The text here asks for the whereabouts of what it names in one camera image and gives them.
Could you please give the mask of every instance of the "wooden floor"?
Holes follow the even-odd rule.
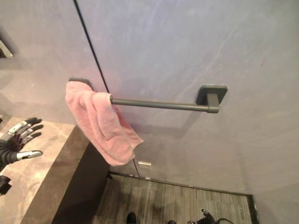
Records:
[[[107,182],[94,224],[124,224],[129,212],[139,224],[186,224],[202,218],[201,209],[216,219],[251,224],[246,196],[192,189],[131,177],[113,175]]]

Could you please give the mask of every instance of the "gray wall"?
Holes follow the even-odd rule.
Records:
[[[122,107],[145,140],[136,160],[152,162],[141,176],[251,193],[261,223],[298,222],[299,1],[79,5],[116,98],[191,103],[201,85],[229,87],[219,114]]]
[[[0,38],[14,53],[0,59],[0,111],[74,123],[68,79],[86,77],[106,91],[72,0],[0,0]]]

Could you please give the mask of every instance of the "wall mount bracket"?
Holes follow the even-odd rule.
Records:
[[[221,85],[203,85],[196,98],[197,105],[208,106],[208,113],[218,113],[219,105],[222,102],[228,88]]]
[[[0,41],[0,57],[4,58],[13,58],[14,55],[11,53],[11,51],[5,46],[5,44]]]

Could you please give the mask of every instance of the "pink towel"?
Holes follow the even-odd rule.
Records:
[[[111,105],[110,97],[109,93],[95,93],[82,82],[66,85],[65,101],[85,136],[110,165],[124,165],[134,158],[133,150],[143,140],[119,107]]]

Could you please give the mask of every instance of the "marble countertop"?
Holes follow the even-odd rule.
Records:
[[[0,136],[24,119],[4,118]],[[11,189],[0,197],[0,223],[18,224],[44,181],[53,162],[70,136],[74,125],[43,121],[42,135],[28,143],[22,151],[41,150],[43,155],[22,160],[4,168],[1,175],[11,179]]]

